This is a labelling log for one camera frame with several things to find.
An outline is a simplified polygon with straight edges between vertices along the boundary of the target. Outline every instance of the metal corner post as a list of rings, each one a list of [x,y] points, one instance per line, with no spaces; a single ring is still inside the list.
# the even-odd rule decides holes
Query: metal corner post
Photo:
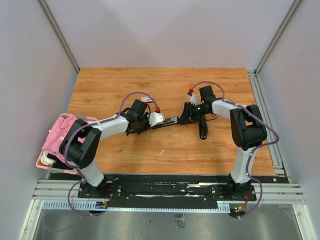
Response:
[[[261,110],[262,117],[264,121],[273,128],[274,124],[272,121],[271,114],[269,112],[268,103],[265,99],[264,91],[262,89],[262,86],[259,83],[259,79],[253,70],[247,70],[247,74],[251,84],[255,102]],[[275,136],[273,136],[272,134],[268,134],[267,142],[272,142],[274,140],[275,140]],[[287,176],[288,180],[290,181],[290,176],[288,172],[285,171],[286,164],[283,161],[283,155],[281,154],[278,143],[274,145],[269,145],[268,148],[269,148],[272,164],[274,167],[275,175],[281,176],[281,177]]]
[[[291,19],[293,18],[294,14],[296,13],[297,9],[301,5],[304,0],[294,0],[292,5],[290,6],[288,12],[286,13],[282,23],[280,24],[278,30],[276,31],[275,35],[273,36],[269,46],[267,47],[266,51],[263,54],[260,62],[258,63],[256,70],[254,71],[255,74],[259,74],[261,69],[264,67],[265,63],[267,62],[269,56],[271,55],[272,51],[274,50],[275,46],[277,45],[279,39],[283,35],[285,29],[287,28],[288,24],[290,23]]]
[[[54,31],[54,34],[56,35],[56,37],[58,38],[66,56],[68,57],[70,63],[72,64],[74,70],[77,72],[77,74],[79,73],[80,71],[80,67],[74,57],[74,55],[72,54],[58,24],[57,24],[57,21],[56,19],[54,18],[49,6],[48,6],[48,3],[46,0],[37,0],[37,2],[39,3],[41,9],[43,10],[43,13],[45,15],[45,17],[47,18],[49,24],[51,25],[52,27],[52,30]]]

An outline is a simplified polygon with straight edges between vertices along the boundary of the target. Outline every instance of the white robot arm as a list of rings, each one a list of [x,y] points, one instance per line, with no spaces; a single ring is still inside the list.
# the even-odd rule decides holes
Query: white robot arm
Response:
[[[230,184],[234,191],[248,189],[251,184],[251,178],[248,174],[251,174],[254,158],[257,153],[257,151],[254,153],[252,151],[266,140],[266,128],[249,116],[242,108],[232,105],[221,98],[216,98],[211,86],[202,87],[199,91],[201,104],[198,104],[198,97],[193,94],[193,90],[191,89],[188,93],[190,102],[184,103],[184,110],[178,120],[178,124],[185,125],[198,122],[199,137],[205,140],[208,134],[206,114],[220,115],[230,119],[232,139],[236,145],[235,163],[229,175]],[[253,104],[243,107],[262,120],[257,105]]]
[[[104,175],[94,161],[99,141],[118,133],[140,134],[148,129],[156,129],[168,124],[168,120],[165,122],[161,112],[145,112],[147,106],[146,103],[135,100],[131,108],[127,108],[127,113],[123,111],[99,121],[76,120],[60,145],[60,153],[65,153],[67,144],[71,140],[67,149],[68,160],[80,170],[90,185],[97,187],[104,179]],[[86,127],[72,138],[72,135],[83,126]],[[83,143],[79,142],[78,138],[84,138]]]
[[[223,116],[227,119],[230,119],[230,110],[233,110],[233,109],[238,109],[238,107],[231,105],[229,103],[226,103],[222,100],[216,100],[212,103],[213,114]],[[239,146],[236,147],[235,162],[230,174],[235,183],[243,184],[250,181],[250,178],[246,174],[246,165],[248,162],[249,155],[254,148],[255,147],[250,147],[247,150],[244,150]],[[257,151],[255,151],[254,154],[252,155],[251,161],[249,164],[248,173],[250,175],[251,175],[251,170],[255,160],[256,153]]]

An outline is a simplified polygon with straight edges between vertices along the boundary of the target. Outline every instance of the cable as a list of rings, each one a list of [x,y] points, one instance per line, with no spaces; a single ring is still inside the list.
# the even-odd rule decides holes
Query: cable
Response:
[[[60,232],[63,232],[63,231],[65,231],[65,230],[67,230],[67,229],[69,229],[69,228],[71,228],[72,226],[74,226],[76,223],[74,222],[74,223],[72,223],[72,224],[70,224],[69,226],[66,226],[66,227],[64,227],[64,228],[61,228],[61,229],[57,229],[57,230],[55,230],[55,229],[51,229],[50,227],[48,227],[48,225],[47,225],[47,223],[46,223],[46,216],[47,215],[49,215],[50,213],[47,213],[47,214],[43,214],[43,216],[42,216],[42,240],[44,240],[45,239],[45,230],[47,230],[48,232],[50,232],[50,233],[54,233],[54,234],[56,234],[56,233],[60,233]]]
[[[124,99],[123,99],[123,101],[122,101],[122,103],[121,103],[121,105],[120,105],[119,112],[116,114],[115,117],[110,117],[110,118],[103,119],[103,120],[100,120],[100,121],[94,121],[94,122],[91,122],[91,123],[88,123],[88,124],[85,124],[85,125],[79,127],[79,128],[71,135],[69,141],[68,141],[67,144],[66,144],[66,147],[65,147],[65,150],[64,150],[64,163],[65,163],[65,165],[67,165],[69,168],[74,168],[74,169],[76,169],[77,172],[79,173],[79,175],[82,177],[82,180],[81,180],[81,181],[76,182],[76,183],[70,188],[69,193],[68,193],[68,196],[67,196],[67,201],[68,201],[69,207],[70,207],[75,213],[77,213],[77,214],[80,214],[80,215],[82,215],[82,216],[100,216],[100,215],[104,214],[105,211],[102,212],[102,213],[84,213],[84,212],[80,212],[80,211],[76,210],[76,209],[72,206],[71,201],[70,201],[71,191],[74,189],[74,187],[75,187],[76,185],[87,183],[87,180],[86,180],[85,176],[82,174],[81,170],[80,170],[78,167],[73,166],[73,165],[70,165],[70,164],[68,163],[68,150],[69,150],[70,144],[71,144],[71,142],[73,141],[73,139],[76,137],[76,135],[77,135],[82,129],[87,128],[87,127],[90,127],[90,126],[95,126],[95,125],[97,125],[97,124],[103,124],[103,123],[107,123],[107,122],[116,120],[116,119],[120,116],[120,114],[121,114],[121,111],[122,111],[122,108],[123,108],[123,106],[124,106],[124,104],[125,104],[125,101],[127,100],[127,98],[128,98],[129,96],[131,96],[131,95],[133,95],[133,94],[143,94],[143,95],[148,96],[148,97],[154,102],[156,111],[159,111],[159,110],[160,110],[159,107],[158,107],[158,105],[157,105],[157,102],[156,102],[156,101],[153,99],[153,97],[150,96],[149,94],[147,94],[147,93],[145,93],[145,92],[143,92],[143,91],[134,91],[134,92],[131,92],[131,93],[129,93],[127,96],[124,97]]]
[[[244,205],[242,206],[242,207],[246,207],[247,206],[247,203],[249,202],[249,197],[248,197],[248,194],[244,194],[244,198],[245,198],[245,203],[244,203]]]
[[[211,119],[206,119],[206,121],[212,121],[212,120],[216,120],[218,117],[217,116],[215,116],[215,115],[213,115],[212,113],[211,113]]]
[[[105,194],[105,198],[104,198],[104,202],[103,202],[103,204],[104,204],[104,206],[106,206],[107,207],[107,198],[108,198],[108,191],[111,191],[111,197],[110,197],[110,199],[109,199],[109,203],[112,201],[112,199],[114,199],[114,191],[111,189],[111,188],[109,188],[107,191],[106,191],[106,194]]]
[[[250,210],[249,210],[247,213],[245,213],[244,215],[239,216],[239,218],[242,219],[242,218],[248,216],[250,213],[253,212],[253,210],[255,210],[255,209],[258,207],[259,203],[261,202],[262,194],[263,194],[263,189],[262,189],[262,183],[261,183],[261,181],[260,181],[259,179],[256,179],[255,177],[253,177],[253,176],[251,176],[251,175],[249,174],[249,165],[250,165],[250,162],[251,162],[251,158],[252,158],[254,152],[257,151],[259,148],[262,148],[262,147],[268,146],[268,145],[272,145],[272,144],[276,144],[277,142],[279,142],[280,137],[279,137],[278,133],[277,133],[275,130],[273,130],[268,124],[264,123],[261,119],[259,119],[258,117],[256,117],[256,116],[255,116],[253,113],[251,113],[249,110],[247,110],[247,108],[246,108],[245,106],[242,106],[242,105],[237,104],[237,103],[232,102],[232,101],[227,101],[227,100],[225,99],[225,91],[224,91],[224,89],[223,89],[219,84],[217,84],[217,83],[215,83],[215,82],[213,82],[213,81],[200,81],[200,82],[198,82],[197,84],[195,84],[191,89],[193,90],[196,86],[198,86],[199,84],[203,84],[203,83],[213,84],[213,85],[217,86],[218,88],[220,88],[220,90],[222,91],[222,98],[221,98],[221,99],[222,99],[223,102],[225,102],[225,103],[227,103],[227,104],[234,105],[234,106],[236,106],[236,107],[238,107],[238,108],[243,109],[250,117],[254,118],[256,121],[258,121],[261,125],[263,125],[264,127],[266,127],[270,132],[272,132],[272,133],[275,135],[275,140],[274,140],[274,141],[267,142],[267,143],[263,143],[263,144],[261,144],[261,145],[259,145],[259,146],[256,146],[256,147],[250,152],[250,154],[249,154],[249,158],[248,158],[248,160],[247,160],[247,162],[246,162],[246,165],[245,165],[245,173],[247,174],[247,176],[248,176],[251,180],[253,180],[253,181],[255,181],[256,183],[259,184],[259,186],[260,186],[260,196],[259,196],[258,201],[256,202],[256,204],[253,206],[252,209],[250,209]]]
[[[210,193],[211,195],[220,195],[220,194],[224,194],[225,192],[227,192],[228,191],[228,188],[226,188],[225,190],[223,190],[223,191],[218,191],[218,192],[215,192],[215,193]]]
[[[148,106],[148,109],[149,109],[149,117],[148,117],[148,119],[150,119],[150,116],[151,116],[151,109],[150,109],[149,104],[147,104],[147,106]]]

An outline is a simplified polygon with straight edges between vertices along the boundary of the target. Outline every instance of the wooden floor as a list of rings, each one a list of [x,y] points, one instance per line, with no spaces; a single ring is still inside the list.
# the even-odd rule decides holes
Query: wooden floor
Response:
[[[255,102],[244,68],[82,68],[68,112],[108,118],[119,111],[127,94],[143,91],[154,97],[166,118],[180,117],[184,102],[189,101],[189,88],[204,80],[220,84],[230,101]],[[221,96],[217,87],[213,91]],[[129,97],[124,108],[140,97]],[[229,174],[236,156],[230,121],[219,116],[208,121],[208,128],[206,140],[200,140],[198,124],[174,125],[141,135],[119,133],[100,142],[95,161],[105,173]],[[252,174],[274,173],[269,150],[263,147]]]

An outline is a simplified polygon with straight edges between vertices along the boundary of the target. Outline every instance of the pink towel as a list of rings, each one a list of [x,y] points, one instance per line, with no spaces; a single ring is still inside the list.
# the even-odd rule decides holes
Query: pink towel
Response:
[[[67,118],[60,116],[51,128],[48,137],[42,147],[42,150],[55,155],[61,162],[65,162],[65,157],[59,152],[59,147],[69,132],[71,126],[78,118],[70,114]],[[79,138],[79,142],[83,143],[84,139]]]

